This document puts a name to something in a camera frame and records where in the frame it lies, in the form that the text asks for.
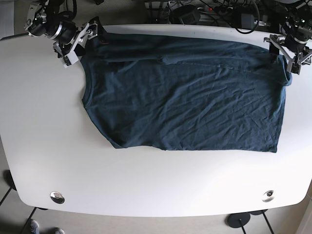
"gray floor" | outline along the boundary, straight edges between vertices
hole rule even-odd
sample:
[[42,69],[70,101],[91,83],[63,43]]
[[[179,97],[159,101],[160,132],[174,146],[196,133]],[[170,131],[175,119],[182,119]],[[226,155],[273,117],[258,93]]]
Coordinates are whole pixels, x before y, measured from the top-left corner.
[[[15,34],[24,33],[28,2],[15,2]],[[146,21],[146,10],[140,0],[105,0],[96,6],[92,0],[78,0],[76,23],[82,24],[94,16],[100,16],[104,25],[135,24]],[[0,143],[0,173],[9,169]],[[8,186],[0,175],[0,198]],[[34,193],[36,187],[29,188]],[[295,234],[308,204],[304,199],[297,205],[271,209],[268,219],[276,234]],[[0,234],[19,233],[33,207],[21,202],[12,191],[0,207]],[[131,218],[86,215],[58,211],[37,210],[34,219],[40,223],[42,233],[53,233],[54,227],[63,228],[67,234],[241,234],[225,224],[227,215],[184,218]],[[253,216],[246,225],[249,234],[268,234],[269,229],[261,216]]]

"dark blue t-shirt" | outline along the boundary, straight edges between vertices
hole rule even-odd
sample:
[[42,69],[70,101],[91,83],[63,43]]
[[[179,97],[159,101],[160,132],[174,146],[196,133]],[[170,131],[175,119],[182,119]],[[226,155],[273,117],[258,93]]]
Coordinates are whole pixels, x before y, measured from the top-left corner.
[[84,107],[115,148],[276,152],[283,56],[211,39],[108,34],[87,42]]

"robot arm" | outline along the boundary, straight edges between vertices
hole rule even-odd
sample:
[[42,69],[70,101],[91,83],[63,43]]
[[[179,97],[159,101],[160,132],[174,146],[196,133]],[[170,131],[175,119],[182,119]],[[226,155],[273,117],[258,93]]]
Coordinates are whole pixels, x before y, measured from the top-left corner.
[[75,13],[71,11],[59,13],[59,6],[63,2],[64,0],[32,2],[24,28],[31,36],[45,35],[54,40],[54,51],[58,54],[64,67],[68,67],[77,62],[79,56],[85,54],[85,50],[80,44],[84,40],[99,36],[103,44],[107,42],[104,38],[105,30],[98,17],[84,24],[82,28],[77,28],[72,22]]
[[[270,43],[272,62],[281,51],[288,60],[287,71],[300,74],[302,65],[311,64],[312,50],[306,44],[312,37],[312,12],[305,1],[281,4],[281,6],[286,11],[286,16],[281,17],[280,20],[283,35],[270,35],[269,38],[264,38],[264,41]],[[291,58],[284,47],[295,56]]]

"shoe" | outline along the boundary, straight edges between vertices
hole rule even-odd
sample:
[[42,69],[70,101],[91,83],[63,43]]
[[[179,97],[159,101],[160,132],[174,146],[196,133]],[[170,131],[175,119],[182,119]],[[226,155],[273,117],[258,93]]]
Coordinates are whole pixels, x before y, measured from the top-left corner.
[[56,228],[55,234],[65,234],[65,232],[61,228]]
[[31,234],[40,234],[39,233],[39,224],[37,221],[31,219],[30,220],[30,232]]

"metal grommet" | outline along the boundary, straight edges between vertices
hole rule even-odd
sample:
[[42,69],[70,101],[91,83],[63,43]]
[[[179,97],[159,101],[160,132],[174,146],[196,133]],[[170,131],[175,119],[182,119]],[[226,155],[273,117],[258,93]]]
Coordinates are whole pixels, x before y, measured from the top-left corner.
[[272,201],[274,198],[275,198],[274,191],[270,190],[264,193],[264,195],[262,196],[262,201],[269,202],[269,201]]
[[54,201],[57,204],[62,204],[65,201],[65,198],[59,192],[51,192],[50,198],[52,199],[52,201]]

